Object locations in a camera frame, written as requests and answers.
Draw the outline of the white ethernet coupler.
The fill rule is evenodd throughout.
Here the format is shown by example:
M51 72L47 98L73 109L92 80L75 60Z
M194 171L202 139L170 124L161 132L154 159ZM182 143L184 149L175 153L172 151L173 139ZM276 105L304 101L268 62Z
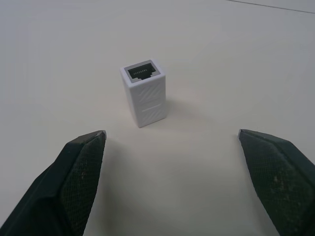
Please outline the white ethernet coupler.
M120 68L132 117L141 128L166 118L166 74L149 59Z

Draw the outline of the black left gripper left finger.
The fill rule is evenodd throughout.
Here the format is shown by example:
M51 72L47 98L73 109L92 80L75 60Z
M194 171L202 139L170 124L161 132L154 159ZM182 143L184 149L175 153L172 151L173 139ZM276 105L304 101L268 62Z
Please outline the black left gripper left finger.
M0 236L83 236L95 200L104 130L68 142L30 185L0 228Z

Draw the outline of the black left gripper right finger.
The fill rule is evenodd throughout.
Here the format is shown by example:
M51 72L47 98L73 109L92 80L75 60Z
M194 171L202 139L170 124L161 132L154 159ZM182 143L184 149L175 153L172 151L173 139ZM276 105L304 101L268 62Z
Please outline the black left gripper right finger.
M315 236L315 165L290 141L238 134L253 187L280 236Z

